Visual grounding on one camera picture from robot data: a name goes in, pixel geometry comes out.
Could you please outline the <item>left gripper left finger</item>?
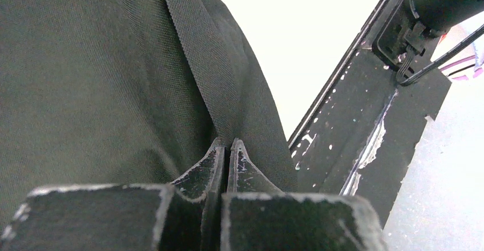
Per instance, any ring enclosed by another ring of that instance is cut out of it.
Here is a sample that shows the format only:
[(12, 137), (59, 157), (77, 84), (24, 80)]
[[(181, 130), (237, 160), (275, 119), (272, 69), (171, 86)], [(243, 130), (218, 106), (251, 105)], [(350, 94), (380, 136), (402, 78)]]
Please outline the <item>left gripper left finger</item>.
[(2, 250), (216, 250), (225, 146), (167, 184), (34, 189), (1, 235)]

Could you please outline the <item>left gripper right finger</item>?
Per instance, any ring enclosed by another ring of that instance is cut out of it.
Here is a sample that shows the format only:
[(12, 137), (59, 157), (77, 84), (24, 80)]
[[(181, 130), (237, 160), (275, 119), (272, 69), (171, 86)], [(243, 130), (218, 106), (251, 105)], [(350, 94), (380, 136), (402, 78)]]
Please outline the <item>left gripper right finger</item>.
[(378, 216), (357, 196), (289, 193), (231, 147), (222, 196), (222, 250), (387, 250)]

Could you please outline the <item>black student backpack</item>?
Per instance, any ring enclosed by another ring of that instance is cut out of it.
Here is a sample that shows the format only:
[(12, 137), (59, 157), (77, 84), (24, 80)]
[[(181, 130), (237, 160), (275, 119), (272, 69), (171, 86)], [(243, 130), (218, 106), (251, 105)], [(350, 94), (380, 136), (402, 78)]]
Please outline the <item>black student backpack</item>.
[(216, 137), (297, 189), (268, 83), (221, 0), (1, 0), (1, 226), (41, 185), (170, 182)]

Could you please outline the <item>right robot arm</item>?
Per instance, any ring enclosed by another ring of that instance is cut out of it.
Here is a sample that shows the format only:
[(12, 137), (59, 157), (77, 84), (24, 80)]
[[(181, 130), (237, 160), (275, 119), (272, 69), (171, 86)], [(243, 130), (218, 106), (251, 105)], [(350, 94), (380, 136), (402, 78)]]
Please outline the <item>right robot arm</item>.
[(441, 36), (483, 11), (483, 0), (398, 0), (376, 39), (373, 52), (398, 71), (413, 53), (407, 75), (430, 61)]

